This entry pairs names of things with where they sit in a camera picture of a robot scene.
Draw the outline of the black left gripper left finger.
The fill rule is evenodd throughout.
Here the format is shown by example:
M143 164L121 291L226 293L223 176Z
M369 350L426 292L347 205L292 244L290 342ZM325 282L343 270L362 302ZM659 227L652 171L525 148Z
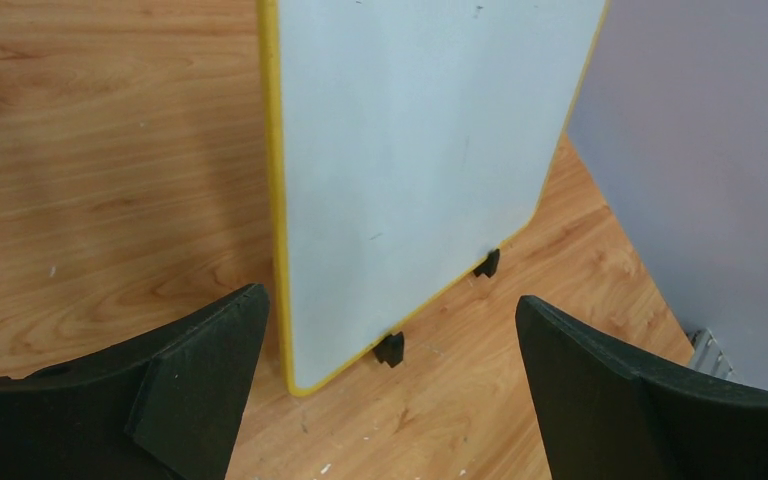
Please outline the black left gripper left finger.
M249 284L165 326L0 377L0 479L222 479L270 300Z

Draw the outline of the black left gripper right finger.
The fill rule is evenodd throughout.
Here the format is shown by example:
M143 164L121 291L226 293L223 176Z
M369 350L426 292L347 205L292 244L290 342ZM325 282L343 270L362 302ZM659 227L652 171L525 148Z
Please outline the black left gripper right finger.
M768 479L768 391L694 371L523 296L516 328L555 479Z

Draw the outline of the yellow-framed whiteboard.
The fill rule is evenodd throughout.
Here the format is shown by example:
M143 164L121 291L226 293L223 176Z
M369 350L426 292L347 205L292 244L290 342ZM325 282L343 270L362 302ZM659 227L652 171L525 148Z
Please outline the yellow-framed whiteboard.
M261 1L289 392L320 389L532 219L606 1Z

